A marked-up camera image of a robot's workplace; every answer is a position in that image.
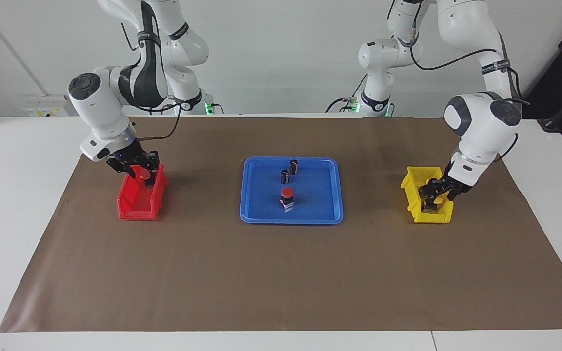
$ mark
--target small dark cylindrical object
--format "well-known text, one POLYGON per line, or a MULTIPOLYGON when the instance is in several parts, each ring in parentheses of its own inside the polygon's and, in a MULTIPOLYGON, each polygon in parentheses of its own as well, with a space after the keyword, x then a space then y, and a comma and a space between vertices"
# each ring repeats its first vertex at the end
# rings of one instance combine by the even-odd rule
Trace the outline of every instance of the small dark cylindrical object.
POLYGON ((281 171, 281 184, 288 184, 290 182, 290 172, 287 169, 281 171))
POLYGON ((296 174, 299 171, 299 162, 297 160, 290 161, 290 174, 296 174))

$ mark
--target red bottle cap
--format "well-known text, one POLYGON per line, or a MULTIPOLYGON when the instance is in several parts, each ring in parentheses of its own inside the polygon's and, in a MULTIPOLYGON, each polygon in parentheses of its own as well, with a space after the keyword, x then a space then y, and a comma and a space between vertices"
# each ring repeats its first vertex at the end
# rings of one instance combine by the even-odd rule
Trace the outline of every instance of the red bottle cap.
POLYGON ((138 175, 142 180, 148 180, 149 178, 151 178, 151 172, 146 168, 143 168, 138 175))
POLYGON ((292 198, 294 196, 294 189, 291 187, 284 187, 283 190, 281 190, 281 196, 283 196, 283 198, 292 198))

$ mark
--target brown mat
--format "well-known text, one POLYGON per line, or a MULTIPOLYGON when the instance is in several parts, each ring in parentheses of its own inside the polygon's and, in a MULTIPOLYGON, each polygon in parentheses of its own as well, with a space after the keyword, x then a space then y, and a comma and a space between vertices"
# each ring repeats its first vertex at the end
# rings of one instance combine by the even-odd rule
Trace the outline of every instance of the brown mat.
POLYGON ((0 332, 562 329, 562 264, 502 163, 451 224, 412 224, 406 166, 458 140, 441 119, 183 118, 146 144, 170 183, 158 222, 118 220, 123 174, 82 157, 0 332), (250 156, 334 158, 344 221, 243 223, 250 156))

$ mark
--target red plastic container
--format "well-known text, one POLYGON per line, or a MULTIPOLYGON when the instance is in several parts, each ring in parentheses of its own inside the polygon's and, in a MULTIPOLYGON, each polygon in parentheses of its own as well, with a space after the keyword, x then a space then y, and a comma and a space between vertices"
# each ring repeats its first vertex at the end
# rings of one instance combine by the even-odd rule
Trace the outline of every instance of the red plastic container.
POLYGON ((120 187, 119 197, 116 199, 120 219, 156 220, 158 218, 158 212, 162 208, 163 191, 168 185, 163 167, 163 164, 158 167, 156 183, 152 189, 149 189, 140 176, 145 169, 137 165, 132 166, 136 179, 126 175, 120 187))

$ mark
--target white tabletop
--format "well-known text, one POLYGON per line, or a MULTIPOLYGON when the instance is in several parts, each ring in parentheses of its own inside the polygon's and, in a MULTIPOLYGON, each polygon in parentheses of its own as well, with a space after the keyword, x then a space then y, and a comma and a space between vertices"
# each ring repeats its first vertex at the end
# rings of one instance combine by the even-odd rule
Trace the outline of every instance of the white tabletop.
MULTIPOLYGON (((279 115, 336 116, 340 115, 279 115)), ((0 322, 80 157, 78 144, 88 132, 78 117, 0 118, 0 322)), ((562 260, 562 137, 524 121, 520 141, 504 161, 562 260)), ((562 331, 0 334, 0 350, 436 348, 550 351, 562 349, 562 331)))

